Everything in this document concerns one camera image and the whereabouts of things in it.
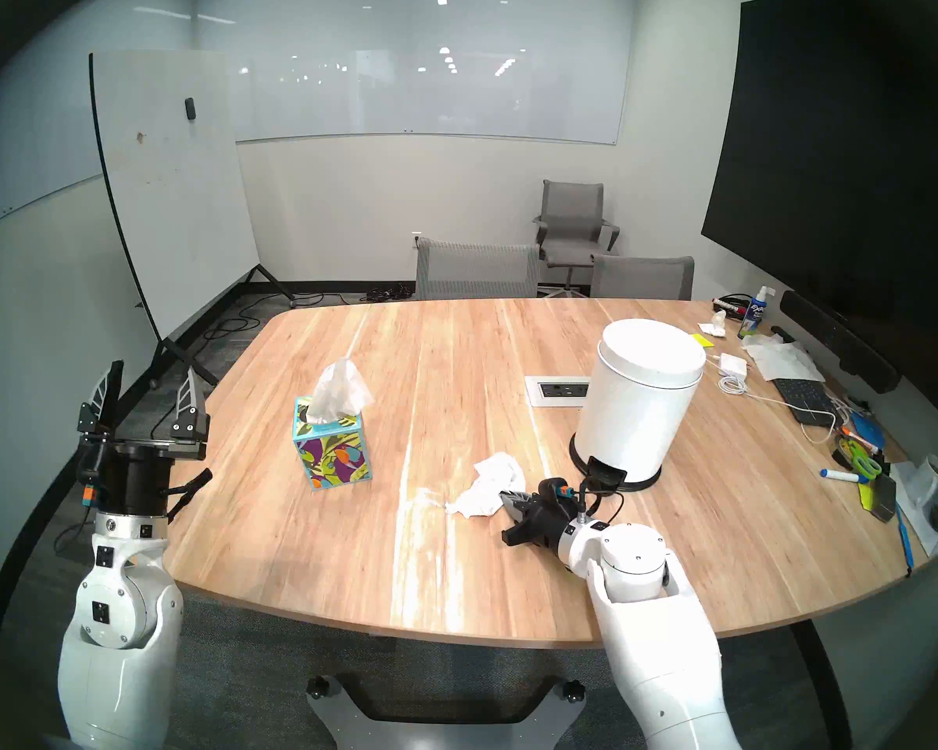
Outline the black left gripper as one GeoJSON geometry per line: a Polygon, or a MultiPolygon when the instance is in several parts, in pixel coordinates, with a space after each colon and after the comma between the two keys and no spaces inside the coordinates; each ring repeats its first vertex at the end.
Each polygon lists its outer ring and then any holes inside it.
{"type": "Polygon", "coordinates": [[[210,418],[201,379],[188,368],[177,391],[172,441],[110,441],[117,427],[123,372],[124,361],[113,361],[80,406],[83,503],[103,514],[178,514],[208,483],[204,469],[181,486],[170,485],[177,460],[206,458],[210,418]]]}

